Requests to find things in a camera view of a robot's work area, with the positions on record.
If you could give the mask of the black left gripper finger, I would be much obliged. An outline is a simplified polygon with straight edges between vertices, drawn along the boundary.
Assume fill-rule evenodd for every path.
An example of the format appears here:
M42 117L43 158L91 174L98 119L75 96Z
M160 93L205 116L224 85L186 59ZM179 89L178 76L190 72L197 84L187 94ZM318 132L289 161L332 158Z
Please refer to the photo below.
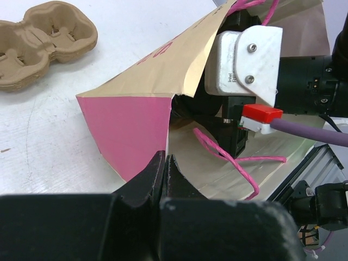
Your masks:
M113 193L113 208L157 207L161 198L165 151L158 151L146 167Z

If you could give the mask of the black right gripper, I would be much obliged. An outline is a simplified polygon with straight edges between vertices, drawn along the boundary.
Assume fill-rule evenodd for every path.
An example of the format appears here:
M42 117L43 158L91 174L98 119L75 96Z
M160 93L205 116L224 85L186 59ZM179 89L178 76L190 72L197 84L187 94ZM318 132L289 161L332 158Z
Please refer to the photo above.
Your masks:
M260 24L258 16L252 16L244 9L229 15L222 24L220 32L242 32L251 26ZM255 102L255 97L242 95L227 96L222 99L224 127L220 136L220 147L233 158L242 153L248 138L248 131L239 127L243 107L247 104L255 104ZM207 200L182 174L173 154L167 156L165 163L163 198L165 197Z

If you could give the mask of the pink and cream paper bag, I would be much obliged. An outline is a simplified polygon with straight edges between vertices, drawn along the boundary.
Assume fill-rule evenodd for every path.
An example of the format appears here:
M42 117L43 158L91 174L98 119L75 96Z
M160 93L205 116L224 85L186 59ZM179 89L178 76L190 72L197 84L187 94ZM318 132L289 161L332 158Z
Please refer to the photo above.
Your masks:
M210 153L195 122L170 124L174 95L193 95L223 19L242 1L228 1L99 87L78 94L89 131L108 164L128 182L154 154L173 154L185 177L208 198L267 198L313 148L282 132L253 134L240 173Z

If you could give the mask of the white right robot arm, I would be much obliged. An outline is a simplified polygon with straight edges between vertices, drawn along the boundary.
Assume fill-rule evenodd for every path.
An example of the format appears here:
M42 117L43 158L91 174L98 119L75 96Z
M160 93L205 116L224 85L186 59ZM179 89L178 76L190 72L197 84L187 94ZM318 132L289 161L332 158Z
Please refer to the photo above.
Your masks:
M310 140L347 145L346 135L282 120L347 117L347 29L331 55L282 57L281 42L281 28L246 10L223 22L194 96L172 99L169 152L185 172L226 189L240 173L253 198Z

